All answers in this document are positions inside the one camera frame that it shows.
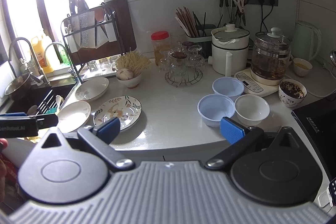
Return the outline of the person's left hand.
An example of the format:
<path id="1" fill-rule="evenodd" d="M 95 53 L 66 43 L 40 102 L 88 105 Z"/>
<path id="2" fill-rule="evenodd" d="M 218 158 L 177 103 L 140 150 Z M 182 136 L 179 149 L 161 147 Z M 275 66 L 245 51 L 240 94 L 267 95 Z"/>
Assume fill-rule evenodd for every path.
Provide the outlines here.
<path id="1" fill-rule="evenodd" d="M 3 152 L 4 149 L 8 147 L 8 141 L 6 139 L 0 139 L 0 153 Z"/>

